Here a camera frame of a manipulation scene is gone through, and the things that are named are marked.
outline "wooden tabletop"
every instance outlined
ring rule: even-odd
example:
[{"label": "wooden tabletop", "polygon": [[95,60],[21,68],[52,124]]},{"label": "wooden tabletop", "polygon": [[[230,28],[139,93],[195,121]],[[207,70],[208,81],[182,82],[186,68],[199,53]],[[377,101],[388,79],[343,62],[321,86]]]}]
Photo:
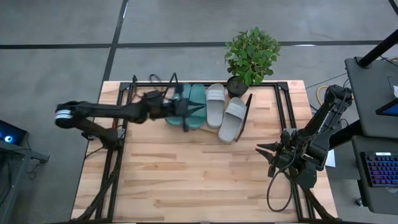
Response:
[{"label": "wooden tabletop", "polygon": [[[303,81],[287,81],[298,128],[312,117]],[[104,82],[99,103],[115,104],[119,82]],[[138,94],[153,90],[139,87]],[[284,212],[269,210],[266,190],[268,162],[254,149],[256,144],[280,139],[280,121],[273,87],[250,87],[253,93],[248,120],[238,142],[222,143],[216,130],[184,133],[164,119],[129,123],[124,146],[114,222],[291,222],[296,221],[294,200]],[[285,117],[287,107],[282,94]],[[112,119],[96,118],[111,127]],[[89,143],[87,153],[101,147]],[[83,213],[98,193],[106,150],[92,154],[83,164],[72,218]],[[337,216],[326,171],[318,172],[313,192],[320,203]],[[271,205],[282,207],[290,193],[280,175],[271,190]],[[307,214],[302,192],[302,206]],[[108,197],[103,215],[106,215]]]}]

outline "slipper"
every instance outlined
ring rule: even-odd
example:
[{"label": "slipper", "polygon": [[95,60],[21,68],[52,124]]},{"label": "slipper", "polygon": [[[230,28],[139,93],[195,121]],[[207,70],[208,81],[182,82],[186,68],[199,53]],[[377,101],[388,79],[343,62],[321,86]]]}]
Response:
[{"label": "slipper", "polygon": [[218,132],[218,137],[223,142],[231,143],[238,135],[245,114],[246,105],[243,101],[238,97],[232,98],[225,110],[223,123]]},{"label": "slipper", "polygon": [[211,128],[219,128],[223,121],[225,90],[222,84],[216,83],[207,89],[207,125]]},{"label": "slipper", "polygon": [[[183,84],[182,98],[188,99],[191,93],[191,85],[189,83]],[[174,93],[173,98],[178,97],[177,93]],[[165,118],[166,122],[171,125],[179,126],[182,124],[182,117],[167,117]]]},{"label": "slipper", "polygon": [[[206,105],[206,88],[202,84],[194,84],[191,87],[191,94],[189,96],[189,101],[194,103],[199,103],[202,105]],[[188,110],[197,108],[198,106],[188,106]],[[202,106],[202,109],[199,109],[193,112],[187,118],[187,125],[190,129],[198,129],[200,128],[206,121],[206,108]]]}]

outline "gray slide sandal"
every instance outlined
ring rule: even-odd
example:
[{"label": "gray slide sandal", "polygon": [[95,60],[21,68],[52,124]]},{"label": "gray slide sandal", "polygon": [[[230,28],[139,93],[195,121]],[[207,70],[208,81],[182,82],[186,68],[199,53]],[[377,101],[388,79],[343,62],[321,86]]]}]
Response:
[{"label": "gray slide sandal", "polygon": [[243,101],[234,97],[229,101],[224,113],[223,123],[221,124],[218,137],[225,143],[231,143],[238,135],[246,114],[246,105]]},{"label": "gray slide sandal", "polygon": [[207,125],[211,128],[219,128],[223,122],[225,90],[222,84],[216,83],[207,89]]}]

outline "keyboard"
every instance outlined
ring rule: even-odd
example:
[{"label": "keyboard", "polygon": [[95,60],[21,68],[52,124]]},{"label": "keyboard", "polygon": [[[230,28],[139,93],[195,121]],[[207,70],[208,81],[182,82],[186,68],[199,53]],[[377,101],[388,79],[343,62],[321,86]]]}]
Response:
[{"label": "keyboard", "polygon": [[398,187],[398,152],[362,152],[371,187]]}]

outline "green slipper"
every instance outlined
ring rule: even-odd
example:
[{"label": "green slipper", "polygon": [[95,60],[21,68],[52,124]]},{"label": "green slipper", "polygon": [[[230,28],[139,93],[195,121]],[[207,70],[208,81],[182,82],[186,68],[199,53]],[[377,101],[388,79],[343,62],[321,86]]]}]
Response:
[{"label": "green slipper", "polygon": [[[190,97],[191,93],[191,85],[189,83],[184,83],[183,85],[183,91],[182,91],[182,98],[188,99]],[[179,126],[182,124],[182,117],[167,117],[165,118],[166,122],[168,122],[171,125],[174,126]]]},{"label": "green slipper", "polygon": [[[191,87],[191,94],[189,96],[189,100],[194,103],[201,103],[206,105],[206,89],[202,84],[194,84]],[[198,106],[188,106],[188,110],[196,108]],[[195,111],[191,116],[187,119],[188,128],[190,129],[198,129],[202,125],[204,125],[206,121],[206,107],[203,107],[200,110]]]}]

